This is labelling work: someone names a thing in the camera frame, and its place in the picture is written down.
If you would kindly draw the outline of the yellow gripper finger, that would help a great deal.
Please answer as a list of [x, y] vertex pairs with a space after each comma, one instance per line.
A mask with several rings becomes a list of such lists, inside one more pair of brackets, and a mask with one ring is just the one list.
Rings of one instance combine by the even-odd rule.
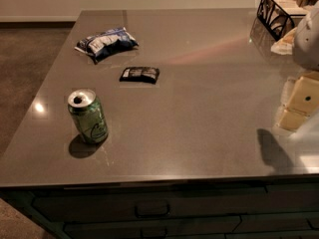
[[289, 77], [281, 96], [278, 126], [296, 131], [319, 108], [319, 72], [309, 71], [299, 78]]

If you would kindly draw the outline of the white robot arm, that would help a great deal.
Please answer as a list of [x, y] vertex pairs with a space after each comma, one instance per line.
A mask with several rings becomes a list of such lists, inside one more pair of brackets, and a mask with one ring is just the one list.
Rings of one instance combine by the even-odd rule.
[[300, 128], [319, 107], [319, 7], [315, 5], [298, 24], [292, 46], [293, 61], [304, 72], [288, 78], [281, 96], [277, 125]]

